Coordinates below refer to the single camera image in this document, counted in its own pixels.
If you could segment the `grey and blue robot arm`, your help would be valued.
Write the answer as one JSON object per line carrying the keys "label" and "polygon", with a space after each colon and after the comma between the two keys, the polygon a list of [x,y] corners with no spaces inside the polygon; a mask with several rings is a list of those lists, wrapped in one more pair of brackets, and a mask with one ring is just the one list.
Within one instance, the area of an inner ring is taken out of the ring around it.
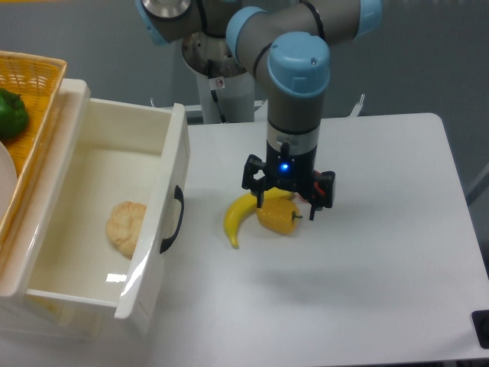
{"label": "grey and blue robot arm", "polygon": [[379,1],[300,1],[274,13],[240,1],[138,1],[151,40],[178,41],[205,123],[249,122],[254,90],[267,94],[267,156],[250,156],[242,186],[257,204],[276,187],[312,211],[329,208],[335,173],[315,169],[332,45],[381,22]]}

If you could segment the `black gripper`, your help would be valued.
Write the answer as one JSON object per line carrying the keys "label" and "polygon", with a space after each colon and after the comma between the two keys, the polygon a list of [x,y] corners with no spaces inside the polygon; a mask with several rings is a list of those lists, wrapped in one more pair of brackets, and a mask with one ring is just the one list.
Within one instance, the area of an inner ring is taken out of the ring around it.
{"label": "black gripper", "polygon": [[302,198],[310,204],[309,220],[317,211],[331,209],[335,199],[334,171],[314,171],[319,126],[298,134],[282,132],[267,124],[267,156],[262,161],[250,154],[244,165],[241,186],[257,199],[257,208],[264,202],[264,193],[273,187],[283,190],[305,190]]}

